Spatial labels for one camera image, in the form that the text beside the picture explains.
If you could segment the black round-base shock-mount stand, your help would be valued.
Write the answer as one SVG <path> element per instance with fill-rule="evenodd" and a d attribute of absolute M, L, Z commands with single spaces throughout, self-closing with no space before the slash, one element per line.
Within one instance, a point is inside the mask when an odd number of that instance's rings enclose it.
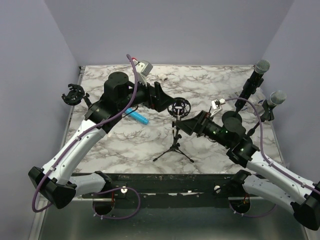
<path fill-rule="evenodd" d="M 89 99 L 90 95 L 88 92 L 84 91 L 81 85 L 70 83 L 67 87 L 69 88 L 68 94 L 63 93 L 61 96 L 65 104 L 69 106 L 76 106 L 79 105 L 82 100 L 84 100 L 87 107 L 91 107 L 92 102 Z"/>

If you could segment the black microphone silver grille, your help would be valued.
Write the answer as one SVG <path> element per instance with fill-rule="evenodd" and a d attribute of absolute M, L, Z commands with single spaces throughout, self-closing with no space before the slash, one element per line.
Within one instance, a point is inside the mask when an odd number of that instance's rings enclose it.
<path fill-rule="evenodd" d="M 243 85 L 239 98 L 248 100 L 259 88 L 264 81 L 263 75 L 270 69 L 269 61 L 265 59 L 259 60 L 255 65 L 251 76 Z"/>

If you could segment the black mounting rail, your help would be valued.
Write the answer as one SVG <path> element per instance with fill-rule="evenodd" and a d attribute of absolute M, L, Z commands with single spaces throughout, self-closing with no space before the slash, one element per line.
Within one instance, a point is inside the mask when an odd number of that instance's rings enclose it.
<path fill-rule="evenodd" d="M 240 184 L 238 174 L 136 174 L 108 173 L 103 191 L 87 193 L 84 199 L 113 202 L 117 209 L 135 208 L 227 208 L 229 200 L 243 200 L 249 195 Z"/>

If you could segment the clear plastic screw box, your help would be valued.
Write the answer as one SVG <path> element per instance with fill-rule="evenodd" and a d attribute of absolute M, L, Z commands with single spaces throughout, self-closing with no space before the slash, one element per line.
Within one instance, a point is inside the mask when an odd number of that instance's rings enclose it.
<path fill-rule="evenodd" d="M 236 89 L 236 88 L 232 88 L 231 90 L 229 90 L 225 95 L 225 99 L 231 99 L 231 98 L 236 98 L 236 97 L 240 97 L 242 92 L 242 89 Z M 263 91 L 258 87 L 256 89 L 256 92 L 254 94 L 252 94 L 249 97 L 249 101 L 254 104 L 254 106 L 258 109 L 263 101 L 266 99 L 265 95 L 263 94 Z M 226 110 L 230 110 L 230 111 L 236 111 L 236 107 L 235 107 L 235 103 L 236 103 L 236 99 L 234 100 L 230 100 L 226 102 Z M 238 112 L 238 114 L 242 117 L 243 115 L 246 114 L 253 114 L 254 110 L 251 107 L 251 105 L 247 102 L 244 102 L 245 105 L 244 107 Z"/>

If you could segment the black round-base stand front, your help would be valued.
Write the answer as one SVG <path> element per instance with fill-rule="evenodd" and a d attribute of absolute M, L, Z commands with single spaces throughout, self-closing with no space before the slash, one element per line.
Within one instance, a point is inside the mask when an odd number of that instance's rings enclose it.
<path fill-rule="evenodd" d="M 274 113 L 273 113 L 273 109 L 276 107 L 275 104 L 271 103 L 270 101 L 265 100 L 262 105 L 258 108 L 257 110 L 257 114 L 255 114 L 257 117 L 259 117 L 258 119 L 261 121 L 261 123 L 267 121 L 273 121 L 275 119 Z M 255 126 L 253 128 L 251 128 L 248 133 L 247 136 L 251 137 L 256 129 L 258 128 L 258 126 L 260 125 L 260 123 L 256 123 Z"/>

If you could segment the black tripod shock-mount stand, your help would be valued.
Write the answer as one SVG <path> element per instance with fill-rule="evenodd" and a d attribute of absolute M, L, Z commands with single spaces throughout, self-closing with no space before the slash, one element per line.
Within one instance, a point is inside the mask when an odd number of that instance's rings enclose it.
<path fill-rule="evenodd" d="M 173 136 L 173 143 L 170 146 L 170 148 L 166 151 L 164 151 L 161 155 L 154 158 L 152 161 L 157 161 L 160 157 L 162 157 L 164 154 L 169 152 L 176 152 L 183 156 L 185 156 L 191 163 L 194 163 L 195 161 L 191 159 L 189 156 L 187 156 L 183 151 L 180 150 L 180 143 L 179 140 L 182 138 L 182 135 L 179 133 L 180 128 L 176 126 L 176 123 L 181 121 L 182 118 L 185 118 L 189 115 L 191 111 L 191 104 L 190 102 L 183 98 L 183 97 L 175 97 L 175 102 L 167 107 L 168 113 L 175 118 L 175 120 L 172 122 L 172 136 Z"/>

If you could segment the blue microphone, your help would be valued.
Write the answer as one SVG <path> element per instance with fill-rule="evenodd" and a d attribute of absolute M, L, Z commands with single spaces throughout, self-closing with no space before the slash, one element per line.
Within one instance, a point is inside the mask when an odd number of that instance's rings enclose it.
<path fill-rule="evenodd" d="M 147 125 L 149 123 L 149 120 L 142 116 L 141 114 L 137 113 L 136 109 L 132 109 L 132 108 L 128 108 L 125 112 L 124 112 L 124 116 L 123 117 L 131 117 L 133 119 L 135 119 L 136 121 L 140 122 L 141 124 Z"/>

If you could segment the grey microphone silver grille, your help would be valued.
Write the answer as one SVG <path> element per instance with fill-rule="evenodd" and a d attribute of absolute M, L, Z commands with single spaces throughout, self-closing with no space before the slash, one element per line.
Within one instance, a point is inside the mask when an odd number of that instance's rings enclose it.
<path fill-rule="evenodd" d="M 287 99 L 287 94 L 282 90 L 277 90 L 271 93 L 268 99 L 262 102 L 262 105 L 257 108 L 256 116 L 269 114 L 276 106 L 281 105 Z"/>

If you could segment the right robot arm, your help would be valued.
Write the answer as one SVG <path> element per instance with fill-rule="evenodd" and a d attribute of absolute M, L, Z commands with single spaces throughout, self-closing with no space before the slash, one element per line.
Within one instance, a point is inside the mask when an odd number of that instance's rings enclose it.
<path fill-rule="evenodd" d="M 206 111 L 193 118 L 180 120 L 176 126 L 188 135 L 224 146 L 229 159 L 263 178 L 246 172 L 230 183 L 230 191 L 241 196 L 245 192 L 273 202 L 293 214 L 304 227 L 317 231 L 320 228 L 320 185 L 301 177 L 268 157 L 262 147 L 253 144 L 242 125 L 242 118 L 234 111 L 222 116 L 222 126 L 213 121 Z"/>

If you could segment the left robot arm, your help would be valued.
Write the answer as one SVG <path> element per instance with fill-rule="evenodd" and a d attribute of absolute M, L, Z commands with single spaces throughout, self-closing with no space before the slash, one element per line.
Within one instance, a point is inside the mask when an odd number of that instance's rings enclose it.
<path fill-rule="evenodd" d="M 162 112 L 174 102 L 159 82 L 154 85 L 132 83 L 124 72 L 113 72 L 104 83 L 104 93 L 93 103 L 76 133 L 43 167 L 33 167 L 28 176 L 36 188 L 57 209 L 67 206 L 74 197 L 96 193 L 104 198 L 110 194 L 111 180 L 96 171 L 72 176 L 90 149 L 122 119 L 126 107 L 144 105 Z"/>

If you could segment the white pipe elbow fitting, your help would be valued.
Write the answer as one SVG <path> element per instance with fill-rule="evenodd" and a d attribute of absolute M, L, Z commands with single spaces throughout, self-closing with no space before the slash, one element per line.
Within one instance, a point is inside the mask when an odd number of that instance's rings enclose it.
<path fill-rule="evenodd" d="M 168 77 L 165 74 L 161 74 L 159 77 L 160 77 L 160 79 L 162 81 L 167 81 L 168 80 Z"/>

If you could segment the black round-base stand rear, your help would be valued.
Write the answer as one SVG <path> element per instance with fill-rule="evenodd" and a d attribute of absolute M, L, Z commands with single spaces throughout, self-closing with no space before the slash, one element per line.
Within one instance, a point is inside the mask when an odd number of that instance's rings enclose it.
<path fill-rule="evenodd" d="M 243 119 L 242 119 L 241 115 L 239 114 L 239 112 L 240 112 L 240 110 L 242 110 L 242 108 L 245 106 L 245 104 L 246 104 L 245 100 L 238 99 L 235 103 L 235 110 L 226 111 L 222 115 L 222 123 L 224 124 L 225 121 L 229 118 L 235 118 L 242 123 Z"/>

